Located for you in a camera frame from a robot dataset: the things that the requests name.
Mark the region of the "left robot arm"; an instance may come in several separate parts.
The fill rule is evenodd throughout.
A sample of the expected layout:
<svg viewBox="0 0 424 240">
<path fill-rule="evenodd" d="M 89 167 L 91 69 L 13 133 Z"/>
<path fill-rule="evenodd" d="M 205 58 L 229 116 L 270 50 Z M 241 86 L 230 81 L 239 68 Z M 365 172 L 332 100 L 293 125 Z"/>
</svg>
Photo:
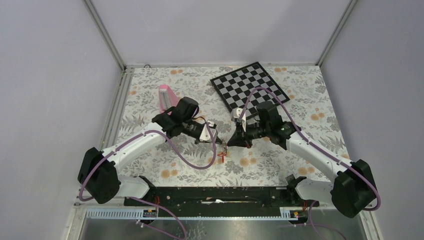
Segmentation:
<svg viewBox="0 0 424 240">
<path fill-rule="evenodd" d="M 105 204 L 114 197 L 134 197 L 142 205 L 148 206 L 155 200 L 155 192 L 147 180 L 121 175 L 121 171 L 140 155 L 161 145 L 169 143 L 174 151 L 177 147 L 171 138 L 184 134 L 195 143 L 211 143 L 214 153 L 217 145 L 223 142 L 218 137 L 216 124 L 195 121 L 199 104 L 192 98 L 181 98 L 176 106 L 156 115 L 141 131 L 121 143 L 98 150 L 95 147 L 86 151 L 77 180 L 81 184 L 79 200 L 95 200 Z"/>
</svg>

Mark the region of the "red tag key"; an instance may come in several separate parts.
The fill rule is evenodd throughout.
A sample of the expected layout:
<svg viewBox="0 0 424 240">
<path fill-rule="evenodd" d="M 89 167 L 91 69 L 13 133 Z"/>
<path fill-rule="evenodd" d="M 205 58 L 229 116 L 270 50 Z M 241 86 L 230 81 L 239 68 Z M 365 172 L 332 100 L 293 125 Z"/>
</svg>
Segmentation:
<svg viewBox="0 0 424 240">
<path fill-rule="evenodd" d="M 227 154 L 225 152 L 221 152 L 219 154 L 217 154 L 218 157 L 218 164 L 223 164 L 225 162 L 225 158 L 226 158 Z"/>
</svg>

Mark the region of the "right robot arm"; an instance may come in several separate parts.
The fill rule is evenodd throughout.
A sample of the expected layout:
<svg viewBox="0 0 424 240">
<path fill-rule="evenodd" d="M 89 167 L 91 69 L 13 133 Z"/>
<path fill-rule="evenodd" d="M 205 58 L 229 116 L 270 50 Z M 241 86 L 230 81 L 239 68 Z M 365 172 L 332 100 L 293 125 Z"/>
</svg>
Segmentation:
<svg viewBox="0 0 424 240">
<path fill-rule="evenodd" d="M 370 166 L 362 159 L 349 159 L 331 153 L 327 148 L 306 140 L 301 129 L 291 121 L 284 121 L 271 101 L 257 106 L 259 120 L 247 124 L 242 108 L 231 112 L 236 129 L 227 142 L 228 147 L 251 148 L 253 140 L 267 137 L 274 145 L 298 155 L 321 171 L 328 181 L 298 177 L 287 186 L 287 201 L 293 206 L 305 200 L 333 205 L 342 215 L 353 218 L 368 210 L 379 200 Z"/>
</svg>

